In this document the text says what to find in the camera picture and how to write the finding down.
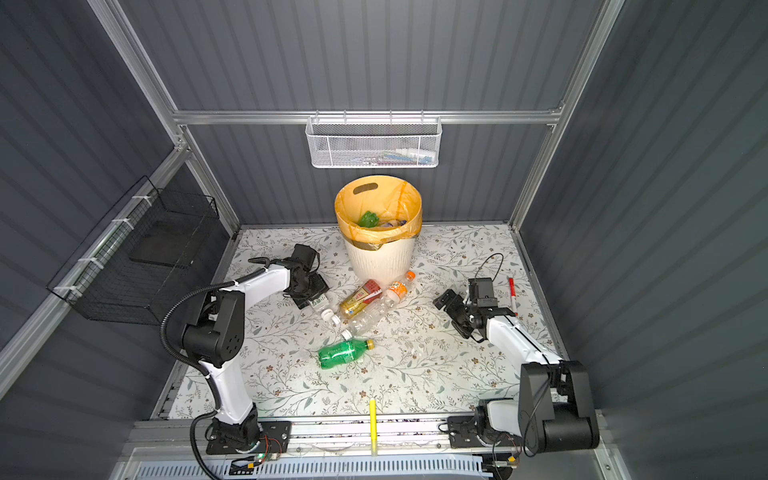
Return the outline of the yellow tea bottle red label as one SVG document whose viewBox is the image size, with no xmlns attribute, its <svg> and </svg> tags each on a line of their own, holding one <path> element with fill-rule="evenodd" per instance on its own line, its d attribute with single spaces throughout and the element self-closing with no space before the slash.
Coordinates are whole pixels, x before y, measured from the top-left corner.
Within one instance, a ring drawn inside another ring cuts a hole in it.
<svg viewBox="0 0 768 480">
<path fill-rule="evenodd" d="M 375 280 L 366 281 L 361 287 L 346 297 L 339 305 L 339 315 L 343 320 L 350 320 L 361 313 L 382 294 L 381 286 Z"/>
</svg>

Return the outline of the clear long bottle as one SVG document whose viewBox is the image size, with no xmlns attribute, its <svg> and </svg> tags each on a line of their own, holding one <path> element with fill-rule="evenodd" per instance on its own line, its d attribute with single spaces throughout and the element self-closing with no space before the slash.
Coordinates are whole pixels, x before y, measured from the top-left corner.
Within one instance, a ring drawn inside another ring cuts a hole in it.
<svg viewBox="0 0 768 480">
<path fill-rule="evenodd" d="M 342 338 L 351 340 L 373 331 L 396 305 L 397 303 L 389 298 L 376 299 L 351 320 L 348 327 L 341 332 Z"/>
</svg>

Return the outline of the orange label bottle orange cap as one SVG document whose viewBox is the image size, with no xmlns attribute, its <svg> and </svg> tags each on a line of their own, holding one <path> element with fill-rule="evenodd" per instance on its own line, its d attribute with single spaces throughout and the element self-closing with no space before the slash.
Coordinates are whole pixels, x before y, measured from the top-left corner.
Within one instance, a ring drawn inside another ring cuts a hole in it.
<svg viewBox="0 0 768 480">
<path fill-rule="evenodd" d="M 389 308 L 399 304 L 412 290 L 416 274 L 413 271 L 407 271 L 403 276 L 393 281 L 382 298 Z"/>
</svg>

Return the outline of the pepsi bottle blue cap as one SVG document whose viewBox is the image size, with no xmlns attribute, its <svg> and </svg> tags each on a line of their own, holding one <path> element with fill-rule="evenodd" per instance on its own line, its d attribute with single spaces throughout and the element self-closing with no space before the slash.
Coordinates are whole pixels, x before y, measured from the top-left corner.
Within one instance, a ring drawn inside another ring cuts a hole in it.
<svg viewBox="0 0 768 480">
<path fill-rule="evenodd" d="M 382 222 L 378 225 L 379 228 L 382 229 L 393 229 L 393 228 L 399 228 L 407 223 L 406 220 L 390 220 L 387 222 Z"/>
</svg>

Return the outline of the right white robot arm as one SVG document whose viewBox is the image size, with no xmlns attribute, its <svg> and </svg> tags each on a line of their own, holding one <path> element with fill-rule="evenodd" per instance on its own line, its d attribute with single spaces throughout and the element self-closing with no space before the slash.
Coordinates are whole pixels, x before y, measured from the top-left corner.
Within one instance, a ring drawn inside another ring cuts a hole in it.
<svg viewBox="0 0 768 480">
<path fill-rule="evenodd" d="M 527 333 L 513 309 L 498 303 L 490 278 L 470 279 L 465 295 L 447 289 L 433 305 L 447 313 L 464 339 L 490 343 L 519 370 L 516 397 L 482 400 L 473 415 L 447 419 L 453 449 L 512 446 L 535 456 L 598 447 L 600 430 L 586 368 Z"/>
</svg>

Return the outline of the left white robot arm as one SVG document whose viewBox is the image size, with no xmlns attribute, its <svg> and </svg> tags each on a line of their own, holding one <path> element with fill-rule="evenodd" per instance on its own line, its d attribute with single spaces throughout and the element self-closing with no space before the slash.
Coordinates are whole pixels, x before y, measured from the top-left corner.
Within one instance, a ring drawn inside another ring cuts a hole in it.
<svg viewBox="0 0 768 480">
<path fill-rule="evenodd" d="M 270 455 L 287 450 L 289 421 L 259 418 L 247 392 L 239 358 L 245 340 L 245 313 L 259 302 L 280 294 L 303 309 L 329 287 L 319 273 L 320 254 L 297 244 L 282 259 L 255 257 L 259 267 L 240 278 L 193 290 L 181 297 L 160 322 L 164 349 L 177 361 L 198 371 L 212 395 L 211 411 L 196 416 L 189 427 L 195 461 L 210 479 L 219 476 L 204 461 L 197 440 L 198 423 L 206 420 L 206 453 L 250 455 L 261 465 Z"/>
</svg>

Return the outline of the white plastic waste bin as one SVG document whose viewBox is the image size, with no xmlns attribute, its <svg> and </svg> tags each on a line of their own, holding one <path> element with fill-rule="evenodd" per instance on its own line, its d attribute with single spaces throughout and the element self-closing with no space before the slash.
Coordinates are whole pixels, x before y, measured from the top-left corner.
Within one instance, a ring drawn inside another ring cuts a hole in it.
<svg viewBox="0 0 768 480">
<path fill-rule="evenodd" d="M 413 253 L 418 237 L 395 240 L 382 244 L 378 249 L 344 239 L 344 245 L 352 270 L 360 280 L 375 280 L 388 286 L 411 269 Z"/>
</svg>

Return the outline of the orange bin liner bag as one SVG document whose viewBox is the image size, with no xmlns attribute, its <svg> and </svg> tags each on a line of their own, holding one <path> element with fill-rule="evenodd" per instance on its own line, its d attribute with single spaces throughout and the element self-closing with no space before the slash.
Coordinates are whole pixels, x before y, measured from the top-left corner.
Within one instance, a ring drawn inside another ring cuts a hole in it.
<svg viewBox="0 0 768 480">
<path fill-rule="evenodd" d="M 371 250 L 418 236 L 422 229 L 422 196 L 412 184 L 397 177 L 372 175 L 348 183 L 336 195 L 334 210 L 343 238 L 362 243 L 362 248 L 369 246 Z M 390 220 L 407 223 L 393 229 L 361 228 L 357 222 L 366 211 L 375 212 L 380 223 Z"/>
</svg>

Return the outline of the red marker pen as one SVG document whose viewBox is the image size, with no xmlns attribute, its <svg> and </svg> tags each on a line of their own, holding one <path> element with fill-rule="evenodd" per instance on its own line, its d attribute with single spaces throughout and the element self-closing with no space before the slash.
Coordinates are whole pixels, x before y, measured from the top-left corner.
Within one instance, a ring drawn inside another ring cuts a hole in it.
<svg viewBox="0 0 768 480">
<path fill-rule="evenodd" d="M 513 312 L 513 316 L 517 317 L 519 310 L 517 305 L 515 281 L 512 277 L 508 277 L 507 281 L 508 281 L 508 287 L 509 287 L 509 293 L 510 293 L 510 309 Z"/>
</svg>

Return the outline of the green soda bottle yellow cap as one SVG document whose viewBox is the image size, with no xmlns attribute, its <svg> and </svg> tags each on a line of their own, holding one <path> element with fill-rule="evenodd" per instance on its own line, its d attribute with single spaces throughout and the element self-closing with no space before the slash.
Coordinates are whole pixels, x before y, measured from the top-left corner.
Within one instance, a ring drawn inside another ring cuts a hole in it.
<svg viewBox="0 0 768 480">
<path fill-rule="evenodd" d="M 318 351 L 318 362 L 322 369 L 332 369 L 359 360 L 374 347 L 375 343 L 372 339 L 346 340 L 320 349 Z"/>
</svg>

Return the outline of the white bottle in basket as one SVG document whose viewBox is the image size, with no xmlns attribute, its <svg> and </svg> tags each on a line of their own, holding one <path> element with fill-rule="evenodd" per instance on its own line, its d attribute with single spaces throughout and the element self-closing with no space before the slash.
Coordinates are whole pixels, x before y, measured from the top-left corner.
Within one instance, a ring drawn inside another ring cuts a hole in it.
<svg viewBox="0 0 768 480">
<path fill-rule="evenodd" d="M 403 148 L 396 149 L 395 153 L 398 156 L 407 157 L 415 161 L 417 164 L 430 164 L 437 159 L 438 153 L 433 150 Z"/>
</svg>

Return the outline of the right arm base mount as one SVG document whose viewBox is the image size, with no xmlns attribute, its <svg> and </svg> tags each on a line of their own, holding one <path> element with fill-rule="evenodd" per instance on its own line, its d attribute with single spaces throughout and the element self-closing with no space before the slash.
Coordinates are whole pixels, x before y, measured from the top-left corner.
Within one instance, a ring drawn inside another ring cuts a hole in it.
<svg viewBox="0 0 768 480">
<path fill-rule="evenodd" d="M 510 447 L 521 446 L 522 438 L 506 432 L 499 432 L 490 427 L 485 430 L 477 425 L 472 415 L 454 415 L 446 420 L 445 432 L 453 449 L 468 449 L 480 447 Z"/>
</svg>

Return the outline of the yellow marker on rail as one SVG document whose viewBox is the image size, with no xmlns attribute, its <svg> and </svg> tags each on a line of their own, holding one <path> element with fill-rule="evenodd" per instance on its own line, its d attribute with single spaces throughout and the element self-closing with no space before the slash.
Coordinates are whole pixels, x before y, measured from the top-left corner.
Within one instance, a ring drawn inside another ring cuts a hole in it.
<svg viewBox="0 0 768 480">
<path fill-rule="evenodd" d="M 369 401 L 369 434 L 370 451 L 372 456 L 378 455 L 378 423 L 377 423 L 377 402 L 375 399 Z"/>
</svg>

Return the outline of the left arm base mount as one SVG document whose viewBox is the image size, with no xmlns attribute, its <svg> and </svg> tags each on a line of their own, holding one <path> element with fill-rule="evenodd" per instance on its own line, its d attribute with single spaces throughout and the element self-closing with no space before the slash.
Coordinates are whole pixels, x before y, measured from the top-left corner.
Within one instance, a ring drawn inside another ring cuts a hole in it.
<svg viewBox="0 0 768 480">
<path fill-rule="evenodd" d="M 280 455 L 287 450 L 292 426 L 288 421 L 256 421 L 230 425 L 214 419 L 205 431 L 205 453 Z"/>
</svg>

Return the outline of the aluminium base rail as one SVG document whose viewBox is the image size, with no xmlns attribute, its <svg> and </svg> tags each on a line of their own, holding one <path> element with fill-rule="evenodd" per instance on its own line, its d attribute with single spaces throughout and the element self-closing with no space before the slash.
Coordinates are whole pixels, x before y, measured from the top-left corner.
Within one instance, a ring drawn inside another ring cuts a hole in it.
<svg viewBox="0 0 768 480">
<path fill-rule="evenodd" d="M 119 459 L 139 454 L 182 459 L 265 454 L 275 458 L 311 455 L 394 455 L 420 453 L 500 454 L 524 451 L 530 455 L 575 450 L 574 442 L 545 428 L 553 420 L 525 420 L 516 435 L 482 422 L 475 412 L 363 414 L 262 418 L 252 445 L 237 449 L 211 419 L 193 424 L 189 419 L 136 423 Z"/>
</svg>

